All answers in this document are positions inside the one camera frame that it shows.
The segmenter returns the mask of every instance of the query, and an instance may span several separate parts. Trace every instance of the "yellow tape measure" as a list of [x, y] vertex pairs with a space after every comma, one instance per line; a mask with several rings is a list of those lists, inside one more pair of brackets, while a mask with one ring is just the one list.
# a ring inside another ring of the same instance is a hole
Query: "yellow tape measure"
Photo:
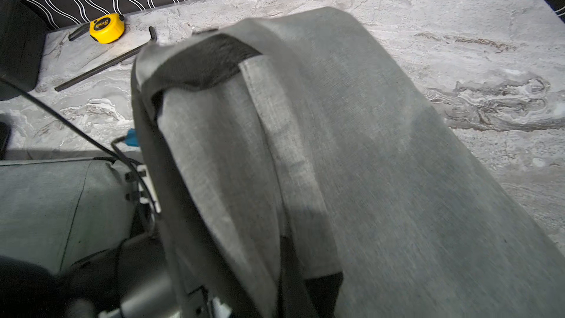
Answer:
[[90, 37], [100, 43], [110, 43], [124, 33], [124, 17], [120, 14], [108, 14], [90, 23]]

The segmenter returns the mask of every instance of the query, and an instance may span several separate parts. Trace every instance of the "black cable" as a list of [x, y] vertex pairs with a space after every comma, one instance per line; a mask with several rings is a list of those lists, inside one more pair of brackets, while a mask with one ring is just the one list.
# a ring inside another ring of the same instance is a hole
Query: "black cable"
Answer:
[[61, 123], [63, 123], [65, 126], [69, 127], [72, 131], [74, 131], [76, 134], [78, 134], [79, 136], [81, 136], [82, 138], [84, 138], [86, 141], [88, 141], [89, 143], [91, 143], [92, 145], [96, 146], [97, 148], [99, 148], [100, 150], [102, 150], [103, 152], [106, 152], [108, 155], [112, 156], [114, 159], [116, 160], [120, 160], [121, 162], [123, 162], [124, 165], [126, 165], [130, 171], [132, 171], [133, 174], [135, 174], [137, 181], [141, 184], [141, 187], [143, 188], [143, 190], [145, 191], [145, 193], [147, 194], [147, 197], [149, 198], [149, 201], [151, 201], [151, 208], [154, 211], [154, 213], [156, 213], [156, 208], [155, 208], [155, 201], [153, 200], [153, 197], [151, 195], [151, 193], [149, 192], [149, 189], [147, 187], [147, 185], [145, 184], [145, 182], [143, 181], [143, 178], [141, 178], [141, 175], [139, 174], [139, 172], [137, 171], [137, 169], [133, 166], [133, 164], [138, 165], [139, 162], [137, 160], [133, 160], [130, 159], [128, 157], [126, 157], [123, 152], [115, 145], [116, 143], [122, 142], [125, 140], [125, 137], [120, 137], [115, 139], [111, 145], [112, 148], [114, 149], [115, 152], [110, 151], [108, 148], [104, 147], [103, 145], [101, 145], [100, 143], [98, 143], [96, 140], [94, 140], [93, 138], [90, 138], [86, 133], [84, 133], [82, 130], [80, 130], [79, 128], [75, 127], [73, 123], [69, 122], [68, 120], [66, 120], [63, 116], [61, 116], [59, 113], [57, 113], [57, 111], [53, 110], [51, 107], [49, 107], [48, 105], [46, 105], [45, 103], [41, 102], [40, 100], [36, 99], [35, 97], [33, 97], [32, 95], [30, 95], [29, 93], [27, 93], [27, 91], [24, 91], [23, 89], [19, 88], [18, 86], [12, 84], [9, 81], [6, 81], [2, 78], [0, 78], [1, 82], [4, 82], [6, 85], [9, 85], [11, 88], [17, 90], [19, 93], [21, 93], [26, 99], [30, 100], [31, 102], [35, 103], [36, 105], [38, 105], [39, 107], [41, 107], [44, 111], [46, 111], [47, 113], [49, 113], [50, 115], [52, 115], [53, 117], [55, 117], [57, 120], [59, 120]]
[[103, 152], [106, 152], [108, 155], [111, 155], [114, 159], [119, 159], [119, 157], [112, 151], [110, 151], [108, 148], [104, 147], [103, 145], [99, 144], [96, 140], [94, 140], [93, 138], [90, 138], [88, 135], [86, 135], [82, 130], [80, 130], [79, 128], [75, 127], [73, 123], [69, 122], [68, 120], [66, 120], [63, 116], [61, 116], [59, 113], [57, 113], [55, 110], [53, 110], [51, 107], [49, 107], [48, 105], [46, 105], [45, 103], [39, 101], [38, 99], [36, 99], [35, 97], [33, 97], [32, 95], [30, 95], [29, 93], [27, 93], [26, 91], [24, 91], [23, 89], [19, 88], [18, 86], [12, 84], [9, 81], [6, 81], [4, 79], [0, 79], [0, 81], [4, 82], [6, 85], [9, 85], [11, 88], [18, 90], [19, 93], [21, 93], [26, 99], [30, 100], [31, 102], [35, 103], [36, 105], [38, 105], [39, 107], [41, 107], [44, 111], [46, 111], [47, 113], [49, 113], [50, 115], [52, 115], [53, 117], [55, 117], [56, 119], [59, 120], [59, 122], [65, 124], [67, 127], [69, 127], [72, 131], [74, 131], [76, 134], [80, 135], [82, 138], [86, 139], [89, 143], [91, 143], [92, 145], [96, 146], [97, 148], [99, 148], [100, 150], [102, 150]]
[[[153, 199], [151, 192], [149, 191], [149, 187], [147, 187], [147, 185], [145, 184], [145, 181], [143, 180], [143, 178], [141, 177], [141, 175], [137, 171], [137, 168], [132, 165], [130, 160], [124, 155], [124, 153], [116, 145], [117, 143], [123, 142], [125, 140], [125, 138], [126, 138], [125, 136], [116, 138], [110, 143], [110, 145], [112, 146], [112, 149], [114, 149], [114, 151], [116, 152], [118, 160], [123, 162], [129, 168], [129, 170], [135, 175], [135, 177], [137, 178], [137, 181], [139, 182], [139, 184], [143, 188], [145, 195], [147, 196], [147, 198], [151, 202], [152, 214], [156, 215], [157, 214], [157, 208], [155, 206], [156, 205], [155, 200]], [[151, 227], [149, 228], [149, 231], [148, 231], [150, 236], [153, 235], [154, 230], [155, 230], [155, 221], [152, 221]]]

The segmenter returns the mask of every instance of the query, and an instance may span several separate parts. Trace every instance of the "gray upholstery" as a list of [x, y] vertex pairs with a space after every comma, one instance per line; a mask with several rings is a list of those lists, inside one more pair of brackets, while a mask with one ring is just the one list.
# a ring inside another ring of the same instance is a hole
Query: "gray upholstery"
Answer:
[[[218, 33], [262, 55], [209, 89], [166, 90], [157, 122], [262, 316], [283, 235], [305, 279], [343, 271], [336, 317], [565, 312], [565, 258], [354, 18], [325, 8]], [[206, 37], [141, 53], [142, 93]]]
[[126, 171], [93, 159], [0, 161], [0, 255], [57, 273], [128, 238]]

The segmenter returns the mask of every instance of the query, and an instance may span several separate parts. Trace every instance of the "allen key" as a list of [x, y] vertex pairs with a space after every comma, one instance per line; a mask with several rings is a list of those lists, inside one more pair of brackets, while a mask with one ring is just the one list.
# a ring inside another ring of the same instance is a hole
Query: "allen key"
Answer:
[[134, 55], [136, 55], [137, 53], [139, 53], [139, 51], [141, 50], [141, 48], [145, 47], [146, 45], [148, 45], [151, 42], [155, 42], [157, 41], [157, 33], [155, 32], [155, 28], [152, 26], [149, 26], [149, 34], [151, 35], [151, 38], [149, 39], [149, 41], [145, 42], [144, 44], [142, 44], [141, 46], [138, 46], [137, 48], [133, 48], [130, 52], [126, 52], [124, 54], [122, 54], [121, 56], [118, 56], [110, 61], [105, 62], [104, 64], [99, 65], [98, 67], [95, 67], [92, 70], [87, 71], [86, 73], [80, 74], [79, 76], [77, 76], [76, 78], [73, 78], [67, 82], [64, 82], [62, 84], [60, 84], [59, 86], [57, 86], [55, 88], [55, 91], [62, 91], [65, 90], [66, 88], [69, 88], [73, 85], [78, 84], [79, 82], [81, 82], [84, 79], [87, 79], [89, 77], [91, 77], [92, 75], [98, 74], [99, 72], [108, 69], [109, 67], [116, 65], [117, 63], [119, 63], [120, 61], [126, 60], [129, 57], [133, 57]]

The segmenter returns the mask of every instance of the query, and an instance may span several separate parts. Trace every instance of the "gray marble surface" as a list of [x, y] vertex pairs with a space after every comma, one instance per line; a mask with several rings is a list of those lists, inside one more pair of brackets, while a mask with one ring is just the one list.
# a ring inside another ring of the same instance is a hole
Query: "gray marble surface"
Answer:
[[[127, 17], [114, 44], [48, 35], [33, 95], [108, 145], [133, 127], [133, 59], [62, 92], [53, 88], [149, 39], [161, 44], [246, 17], [322, 6], [350, 12], [396, 59], [455, 134], [565, 252], [565, 25], [543, 0], [196, 0]], [[21, 97], [0, 102], [8, 158], [95, 154]]]

